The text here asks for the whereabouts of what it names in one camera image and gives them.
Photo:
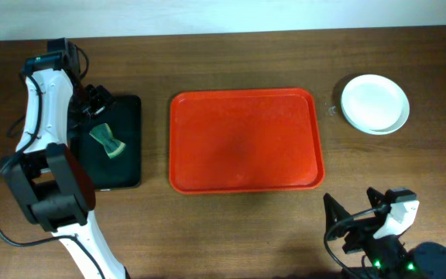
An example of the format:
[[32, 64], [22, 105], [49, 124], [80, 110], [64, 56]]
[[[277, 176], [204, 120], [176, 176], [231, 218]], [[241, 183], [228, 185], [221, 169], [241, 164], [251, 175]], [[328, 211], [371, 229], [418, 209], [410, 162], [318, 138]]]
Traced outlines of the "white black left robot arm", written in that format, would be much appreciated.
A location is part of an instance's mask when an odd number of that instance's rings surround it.
[[27, 246], [59, 241], [84, 277], [127, 278], [98, 227], [94, 184], [68, 146], [71, 130], [114, 102], [104, 87], [83, 85], [85, 57], [60, 38], [48, 41], [45, 54], [26, 60], [19, 74], [28, 92], [25, 125], [0, 178], [27, 221], [51, 235]]

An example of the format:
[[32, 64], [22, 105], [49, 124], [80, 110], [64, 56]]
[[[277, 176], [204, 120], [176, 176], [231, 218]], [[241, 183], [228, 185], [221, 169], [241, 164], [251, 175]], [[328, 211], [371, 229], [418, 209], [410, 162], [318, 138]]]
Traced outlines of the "white plate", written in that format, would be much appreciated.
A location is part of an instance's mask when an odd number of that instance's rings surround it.
[[410, 103], [406, 93], [394, 81], [376, 74], [363, 74], [352, 78], [344, 87], [340, 97], [343, 106], [354, 108], [374, 107], [387, 109]]

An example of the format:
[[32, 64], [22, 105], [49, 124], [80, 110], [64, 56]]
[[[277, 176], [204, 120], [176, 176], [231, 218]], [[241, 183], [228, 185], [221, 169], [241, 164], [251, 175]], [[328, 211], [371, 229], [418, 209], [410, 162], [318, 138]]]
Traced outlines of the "green plate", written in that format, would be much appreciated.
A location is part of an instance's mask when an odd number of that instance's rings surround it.
[[372, 134], [386, 135], [400, 129], [408, 120], [410, 107], [374, 108], [343, 106], [342, 111], [346, 120], [356, 129]]

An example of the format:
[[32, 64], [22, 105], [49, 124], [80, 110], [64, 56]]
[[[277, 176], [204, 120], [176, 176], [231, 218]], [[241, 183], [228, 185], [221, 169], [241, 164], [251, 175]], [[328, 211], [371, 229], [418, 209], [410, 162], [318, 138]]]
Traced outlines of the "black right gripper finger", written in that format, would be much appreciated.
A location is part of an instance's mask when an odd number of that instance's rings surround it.
[[348, 223], [352, 215], [328, 193], [324, 195], [323, 201], [327, 240], [336, 240], [344, 237], [348, 232]]
[[366, 194], [372, 208], [383, 208], [386, 205], [386, 197], [375, 188], [368, 188]]

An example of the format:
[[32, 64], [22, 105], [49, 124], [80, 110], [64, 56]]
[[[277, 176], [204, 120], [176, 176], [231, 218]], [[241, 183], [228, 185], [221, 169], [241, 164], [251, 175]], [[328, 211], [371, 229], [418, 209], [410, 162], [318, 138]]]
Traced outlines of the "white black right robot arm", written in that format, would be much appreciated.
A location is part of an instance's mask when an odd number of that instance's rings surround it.
[[[407, 188], [384, 194], [368, 188], [370, 208], [351, 214], [330, 194], [323, 196], [326, 217], [324, 247], [341, 267], [343, 278], [446, 278], [446, 247], [420, 243], [406, 250], [400, 237], [413, 225], [420, 201]], [[343, 239], [346, 254], [363, 252], [359, 267], [348, 267], [329, 243]]]

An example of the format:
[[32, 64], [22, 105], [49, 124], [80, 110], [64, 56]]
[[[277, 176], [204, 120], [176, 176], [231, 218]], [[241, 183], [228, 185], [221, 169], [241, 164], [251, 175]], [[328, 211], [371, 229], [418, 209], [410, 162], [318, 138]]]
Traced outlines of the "yellow green sponge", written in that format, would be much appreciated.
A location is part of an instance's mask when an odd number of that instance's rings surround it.
[[110, 159], [120, 155], [126, 147], [125, 143], [114, 137], [112, 130], [107, 123], [95, 126], [91, 129], [89, 135], [103, 146]]

